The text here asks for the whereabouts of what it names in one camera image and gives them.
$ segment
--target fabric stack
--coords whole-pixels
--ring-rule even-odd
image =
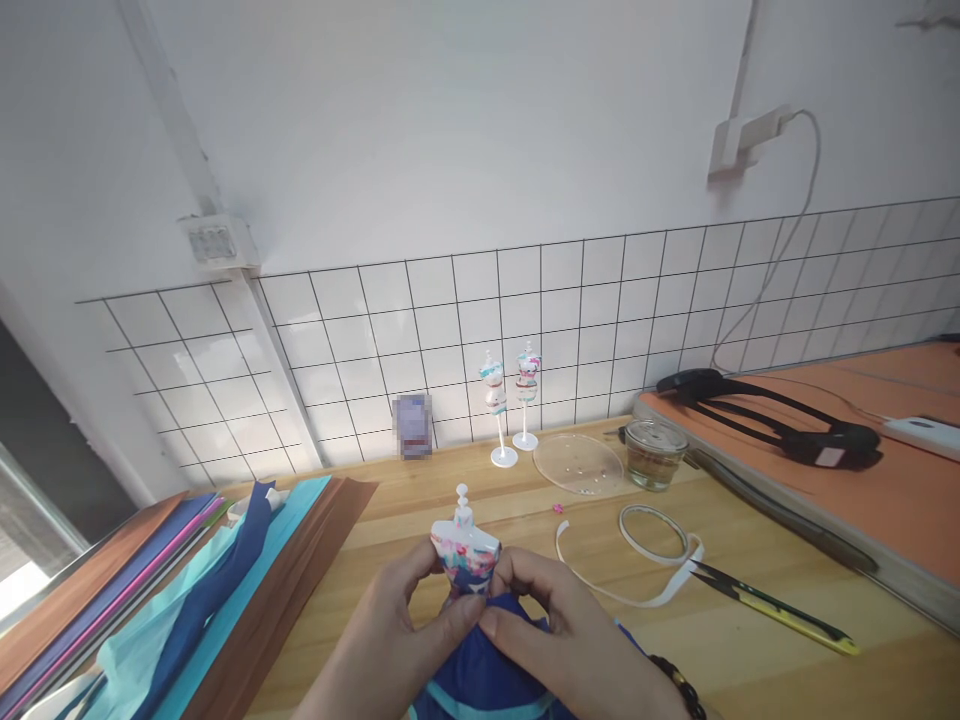
[[[0,639],[0,720],[242,717],[376,489],[326,477],[283,502],[272,487],[253,484],[234,527],[218,495],[131,519]]]

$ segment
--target wooden desk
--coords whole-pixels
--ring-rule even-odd
[[[577,432],[600,438],[625,460],[616,436],[602,435],[624,421],[582,425]],[[842,628],[862,648],[859,657],[841,657],[695,581],[655,610],[600,598],[647,651],[675,662],[728,720],[960,715],[960,641],[702,472],[682,466],[674,486],[662,494],[645,493],[625,481],[619,494],[592,499],[547,482],[530,453],[520,453],[509,470],[493,467],[493,446],[441,450],[424,462],[390,459],[332,470],[380,487],[287,638],[249,718],[291,715],[367,583],[384,562],[429,532],[434,520],[452,515],[460,482],[470,486],[481,527],[505,546],[548,557],[555,557],[554,533],[561,521],[552,508],[562,503],[563,518],[570,521],[563,537],[568,562],[592,582],[637,599],[655,595],[673,569],[636,554],[622,539],[617,517],[628,503],[652,505],[703,539],[710,564]],[[631,530],[651,547],[662,543],[663,552],[679,548],[679,542],[670,545],[669,530],[656,521],[637,519]],[[446,593],[442,576],[421,583],[410,604],[414,622],[434,617]]]

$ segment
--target bracelet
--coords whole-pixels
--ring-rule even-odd
[[[693,685],[687,682],[687,679],[680,674],[677,666],[659,655],[648,655],[647,657],[677,686],[677,690],[680,691],[680,696],[687,706],[687,712],[690,713],[690,717],[694,720],[707,720],[707,713],[703,709],[703,705],[700,704],[700,697],[697,695],[697,691],[694,690]]]

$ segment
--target white ribbon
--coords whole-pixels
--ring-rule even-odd
[[[680,542],[683,544],[683,550],[680,555],[676,557],[665,557],[663,555],[657,555],[656,553],[650,552],[645,547],[634,539],[634,537],[627,530],[626,525],[623,521],[627,515],[632,515],[633,513],[642,512],[649,515],[653,515],[656,518],[659,518],[665,522],[671,530],[673,530],[679,537]],[[570,565],[566,560],[563,559],[563,554],[560,552],[560,536],[563,535],[563,531],[570,527],[570,522],[564,520],[560,523],[560,527],[557,528],[556,536],[556,546],[557,546],[557,558],[567,567]],[[658,565],[679,565],[680,569],[674,573],[673,577],[670,578],[670,582],[667,583],[667,586],[663,589],[659,595],[650,600],[643,602],[637,600],[630,600],[625,597],[620,597],[609,590],[604,590],[603,588],[597,587],[592,582],[587,580],[583,575],[578,573],[572,567],[570,570],[573,571],[573,574],[576,575],[580,580],[582,580],[586,585],[592,590],[596,590],[598,593],[606,595],[609,598],[613,598],[617,602],[621,602],[624,605],[629,605],[630,607],[636,608],[653,608],[660,607],[661,605],[666,605],[677,594],[677,591],[683,587],[683,584],[687,581],[687,578],[690,577],[690,574],[697,569],[697,566],[694,564],[694,560],[700,561],[703,559],[703,541],[693,533],[687,535],[683,528],[681,528],[673,518],[668,517],[663,514],[656,508],[652,508],[649,505],[627,505],[623,510],[620,511],[620,533],[623,535],[623,539],[626,540],[630,546],[636,550],[638,553],[643,555],[645,558],[653,560],[653,562]],[[695,549],[691,552],[690,546],[691,541],[696,543]]]

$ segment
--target glass cup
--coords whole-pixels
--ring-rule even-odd
[[[687,439],[656,420],[634,420],[624,434],[630,479],[652,492],[669,488],[687,450]]]

